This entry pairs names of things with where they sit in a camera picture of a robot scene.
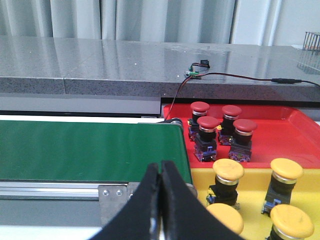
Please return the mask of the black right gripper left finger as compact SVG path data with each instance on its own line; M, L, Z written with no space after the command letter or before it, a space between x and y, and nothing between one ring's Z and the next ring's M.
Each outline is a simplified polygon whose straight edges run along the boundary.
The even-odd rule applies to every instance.
M125 206L93 238L157 240L160 233L159 190L159 167L158 164L151 163Z

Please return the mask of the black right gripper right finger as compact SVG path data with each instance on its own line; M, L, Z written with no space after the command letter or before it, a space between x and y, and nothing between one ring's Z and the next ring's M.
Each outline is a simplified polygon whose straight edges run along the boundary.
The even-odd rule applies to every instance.
M199 202L173 161L161 163L164 235L167 240L241 240Z

